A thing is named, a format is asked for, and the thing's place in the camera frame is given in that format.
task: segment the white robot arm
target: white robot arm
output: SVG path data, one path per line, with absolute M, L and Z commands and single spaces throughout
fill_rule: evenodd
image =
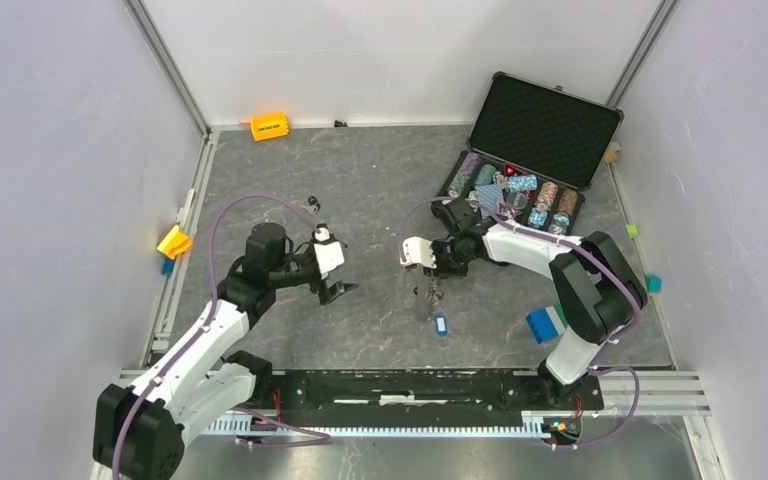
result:
M 604 343 L 627 325 L 633 308 L 616 286 L 600 277 L 594 284 L 590 275 L 598 270 L 567 245 L 591 253 L 609 268 L 632 293 L 642 308 L 646 292 L 616 244 L 606 234 L 595 232 L 586 238 L 535 231 L 507 220 L 481 219 L 464 200 L 441 205 L 435 214 L 450 233 L 446 240 L 419 237 L 404 241 L 402 265 L 421 265 L 426 275 L 438 278 L 464 277 L 467 264 L 483 258 L 513 264 L 537 272 L 555 283 L 569 328 L 539 371 L 550 384 L 547 395 L 563 394 L 584 376 Z
M 218 285 L 213 321 L 209 302 L 198 321 L 155 365 L 127 388 L 109 385 L 96 407 L 93 458 L 112 466 L 125 417 L 141 395 L 144 401 L 127 429 L 119 470 L 133 479 L 172 476 L 184 448 L 220 415 L 252 396 L 258 375 L 271 365 L 246 352 L 229 356 L 212 377 L 208 371 L 275 303 L 279 288 L 308 284 L 327 305 L 357 284 L 328 285 L 330 273 L 345 262 L 343 245 L 322 224 L 308 248 L 295 253 L 280 225 L 252 229 L 245 255 Z

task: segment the white wall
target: white wall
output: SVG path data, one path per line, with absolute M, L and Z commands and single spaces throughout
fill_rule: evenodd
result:
M 0 479 L 88 478 L 199 141 L 123 2 L 0 2 Z
M 603 102 L 657 0 L 147 0 L 207 120 L 475 119 L 499 70 Z
M 768 478 L 768 2 L 681 2 L 621 105 L 621 186 L 735 478 Z

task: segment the poker chip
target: poker chip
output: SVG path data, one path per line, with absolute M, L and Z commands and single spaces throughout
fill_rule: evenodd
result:
M 570 219 L 566 213 L 558 212 L 552 215 L 552 223 L 548 231 L 554 235 L 565 235 L 569 229 Z
M 572 190 L 564 190 L 561 199 L 558 200 L 558 212 L 567 214 L 569 219 L 575 212 L 576 203 L 578 203 L 578 194 Z
M 478 176 L 475 177 L 475 186 L 480 187 L 482 185 L 490 185 L 493 183 L 493 176 L 497 173 L 499 173 L 499 171 L 496 170 L 496 167 L 490 164 L 485 164 L 481 167 L 481 170 L 478 171 Z
M 549 218 L 548 213 L 541 212 L 540 210 L 537 210 L 535 208 L 531 211 L 531 213 L 528 214 L 528 220 L 526 221 L 526 225 L 528 225 L 531 228 L 540 228 L 543 226 L 544 223 L 546 223 L 547 218 Z
M 555 203 L 555 195 L 558 194 L 558 184 L 553 182 L 546 182 L 540 188 L 540 193 L 537 194 L 537 201 L 552 205 Z
M 477 202 L 478 201 L 478 193 L 475 190 L 472 190 L 472 191 L 469 192 L 469 195 L 466 196 L 466 199 L 467 200 L 471 200 L 473 202 Z M 470 207 L 472 207 L 472 210 L 476 211 L 476 212 L 478 211 L 478 208 L 479 208 L 478 205 L 470 205 Z
M 522 210 L 528 205 L 528 201 L 531 200 L 531 192 L 514 192 L 509 193 L 505 201 L 508 205 L 516 210 Z
M 464 158 L 461 163 L 461 168 L 458 169 L 458 173 L 452 179 L 452 182 L 447 188 L 447 192 L 451 197 L 459 197 L 466 189 L 466 185 L 469 183 L 469 179 L 472 178 L 473 172 L 478 168 L 478 164 L 481 163 L 481 158 L 475 153 L 470 153 Z
M 508 191 L 524 192 L 527 190 L 537 190 L 537 177 L 534 175 L 508 177 Z
M 493 174 L 493 184 L 498 186 L 499 188 L 507 188 L 508 177 L 502 174 L 502 172 L 496 172 Z

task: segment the black foam lid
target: black foam lid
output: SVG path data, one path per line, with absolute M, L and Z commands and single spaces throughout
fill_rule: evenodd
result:
M 470 149 L 587 188 L 623 119 L 620 110 L 497 73 Z

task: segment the purple cable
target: purple cable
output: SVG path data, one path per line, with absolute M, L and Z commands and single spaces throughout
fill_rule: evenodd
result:
M 284 422 L 275 420 L 274 418 L 269 418 L 267 416 L 264 416 L 254 410 L 251 410 L 246 407 L 234 407 L 231 410 L 237 411 L 237 412 L 243 412 L 248 415 L 251 415 L 252 417 L 259 418 L 263 420 L 264 422 L 274 425 L 278 428 L 283 428 L 285 430 L 290 430 L 296 433 L 301 433 L 304 435 L 311 435 L 314 437 L 319 437 L 319 440 L 302 440 L 299 442 L 285 442 L 285 443 L 254 443 L 249 442 L 249 446 L 251 448 L 292 448 L 292 447 L 311 447 L 314 445 L 327 445 L 331 443 L 331 435 L 328 435 L 327 433 L 322 432 L 315 432 L 313 430 L 308 430 L 306 428 L 301 427 L 295 427 L 293 425 L 288 425 Z
M 266 198 L 269 200 L 274 200 L 278 203 L 283 204 L 284 206 L 288 207 L 290 210 L 295 212 L 296 215 L 299 216 L 308 226 L 313 230 L 317 231 L 316 223 L 311 220 L 311 218 L 307 215 L 307 213 L 298 207 L 298 205 L 294 204 L 293 202 L 287 200 L 286 198 L 279 197 L 272 193 L 266 193 L 266 192 L 254 192 L 254 193 L 247 193 L 245 195 L 240 195 L 239 197 L 231 200 L 227 204 L 225 204 L 224 207 L 222 207 L 222 210 L 219 211 L 219 213 L 216 215 L 216 219 L 213 221 L 213 228 L 210 229 L 210 237 L 207 240 L 207 258 L 208 258 L 208 267 L 210 268 L 210 311 L 207 313 L 207 318 L 204 320 L 203 326 L 209 326 L 213 322 L 214 315 L 216 315 L 216 309 L 219 307 L 219 291 L 216 289 L 216 265 L 214 265 L 214 258 L 213 258 L 213 241 L 216 238 L 216 230 L 219 227 L 219 220 L 222 219 L 222 216 L 225 215 L 225 212 L 228 211 L 229 208 L 233 207 L 239 202 L 242 202 L 243 200 L 248 200 L 250 198 Z M 163 366 L 163 368 L 160 369 L 160 371 L 157 372 L 156 378 L 163 378 L 169 370 L 172 368 L 173 365 L 175 365 L 175 362 L 177 362 L 182 356 L 184 356 L 185 353 L 187 353 L 187 350 L 190 349 L 190 347 L 193 346 L 193 344 L 198 341 L 199 338 L 201 338 L 202 334 L 204 334 L 204 330 L 199 329 L 196 331 L 195 334 L 193 334 L 192 337 L 190 337 L 189 340 L 182 346 L 175 355 L 172 356 L 172 358 L 169 359 L 168 362 L 166 362 L 166 365 Z M 119 429 L 119 436 L 116 437 L 116 446 L 113 449 L 113 463 L 112 463 L 112 470 L 113 470 L 113 478 L 114 480 L 120 480 L 121 476 L 119 474 L 119 463 L 122 460 L 122 448 L 125 445 L 125 437 L 128 435 L 128 429 L 131 428 L 131 423 L 134 421 L 134 417 L 137 416 L 137 410 L 139 410 L 140 406 L 145 402 L 145 399 L 148 398 L 148 396 L 151 394 L 151 392 L 154 390 L 154 387 L 156 384 L 154 382 L 149 382 L 148 386 L 143 390 L 143 392 L 140 394 L 139 397 L 137 397 L 137 400 L 134 402 L 134 405 L 131 407 L 131 410 L 128 411 L 128 415 L 125 417 L 125 421 L 122 422 L 122 428 Z

